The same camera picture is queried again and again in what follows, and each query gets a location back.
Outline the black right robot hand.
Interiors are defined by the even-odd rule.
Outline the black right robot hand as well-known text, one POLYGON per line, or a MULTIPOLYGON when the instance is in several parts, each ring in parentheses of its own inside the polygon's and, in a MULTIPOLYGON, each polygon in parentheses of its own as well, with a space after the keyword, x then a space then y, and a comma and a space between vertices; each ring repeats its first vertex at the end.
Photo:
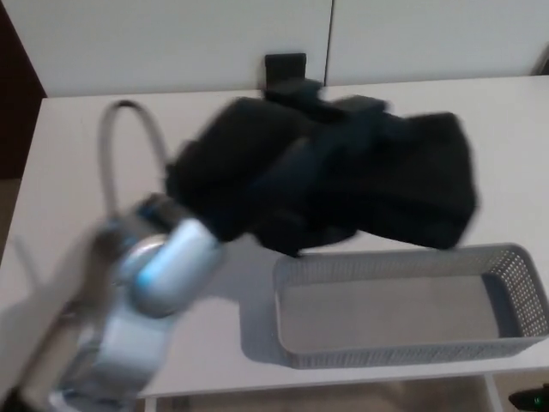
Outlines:
POLYGON ((545 412, 548 410, 548 387, 528 389, 512 393, 510 403, 521 411, 545 412))

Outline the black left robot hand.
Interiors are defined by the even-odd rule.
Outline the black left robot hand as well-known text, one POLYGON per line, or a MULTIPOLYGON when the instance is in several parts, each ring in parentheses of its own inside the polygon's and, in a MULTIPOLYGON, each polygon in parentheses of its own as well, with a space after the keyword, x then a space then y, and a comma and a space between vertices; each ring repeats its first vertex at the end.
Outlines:
POLYGON ((326 101, 321 88, 292 80, 233 100, 169 165, 167 193, 224 243, 249 234, 296 257, 353 237, 357 224, 344 212, 326 216, 319 189, 372 145, 386 104, 326 101))

